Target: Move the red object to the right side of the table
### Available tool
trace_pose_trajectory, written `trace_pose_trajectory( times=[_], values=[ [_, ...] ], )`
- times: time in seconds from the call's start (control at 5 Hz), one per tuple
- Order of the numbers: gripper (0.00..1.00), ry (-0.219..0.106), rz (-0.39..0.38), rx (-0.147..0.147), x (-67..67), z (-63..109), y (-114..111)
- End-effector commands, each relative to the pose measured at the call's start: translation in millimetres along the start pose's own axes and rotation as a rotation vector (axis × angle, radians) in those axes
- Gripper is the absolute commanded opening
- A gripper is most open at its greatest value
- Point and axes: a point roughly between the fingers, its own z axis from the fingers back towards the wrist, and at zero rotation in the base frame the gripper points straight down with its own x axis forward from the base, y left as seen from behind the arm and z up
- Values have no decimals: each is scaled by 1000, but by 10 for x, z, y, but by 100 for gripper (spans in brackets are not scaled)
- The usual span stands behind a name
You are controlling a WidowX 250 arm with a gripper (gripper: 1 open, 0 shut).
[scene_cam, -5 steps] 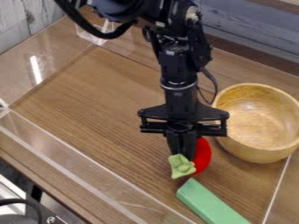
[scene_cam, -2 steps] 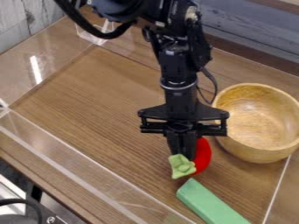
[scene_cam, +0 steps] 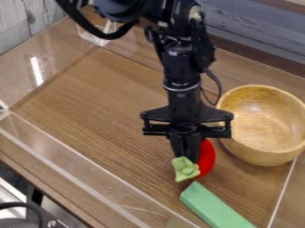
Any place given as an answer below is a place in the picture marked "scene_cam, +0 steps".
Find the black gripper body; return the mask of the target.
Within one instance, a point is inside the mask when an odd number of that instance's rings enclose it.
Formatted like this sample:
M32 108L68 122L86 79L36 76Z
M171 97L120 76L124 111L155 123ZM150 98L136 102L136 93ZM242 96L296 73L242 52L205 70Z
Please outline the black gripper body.
M201 98L201 88L168 89L168 105L140 113L143 135L168 136L171 133L202 138L230 138L234 114L209 107Z

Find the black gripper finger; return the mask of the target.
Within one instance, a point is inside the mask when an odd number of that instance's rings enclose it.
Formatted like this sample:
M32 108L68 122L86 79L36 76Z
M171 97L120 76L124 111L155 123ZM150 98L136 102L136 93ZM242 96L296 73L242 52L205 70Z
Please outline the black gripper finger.
M201 146L202 146L202 138L198 134L191 134L187 137L187 152L189 159L193 163L198 162L201 155Z
M174 152L175 157L187 157L187 139L183 135L172 134L168 137L170 140L170 146Z

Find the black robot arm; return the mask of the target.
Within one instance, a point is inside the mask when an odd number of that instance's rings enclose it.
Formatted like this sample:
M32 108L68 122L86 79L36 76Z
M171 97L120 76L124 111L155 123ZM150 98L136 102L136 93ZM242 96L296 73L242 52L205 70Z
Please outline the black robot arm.
M123 37L132 27L144 30L163 67L168 105L140 113L143 134L164 136L174 155L197 162L202 140L229 138L234 115L205 102L202 75L215 62L202 0L92 0L96 13L120 27L111 33L94 26L72 0L55 0L78 25L104 40Z

